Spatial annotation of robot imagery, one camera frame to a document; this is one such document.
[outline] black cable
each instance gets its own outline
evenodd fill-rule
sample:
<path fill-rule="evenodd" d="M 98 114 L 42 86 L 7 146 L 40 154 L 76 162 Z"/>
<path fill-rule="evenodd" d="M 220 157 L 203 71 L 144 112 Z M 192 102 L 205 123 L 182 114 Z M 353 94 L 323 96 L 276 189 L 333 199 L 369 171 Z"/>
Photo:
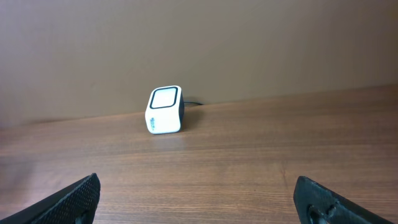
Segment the black cable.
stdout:
<path fill-rule="evenodd" d="M 203 103 L 194 102 L 194 101 L 184 101 L 184 103 L 192 103 L 192 104 L 196 104 L 196 105 L 203 105 Z"/>

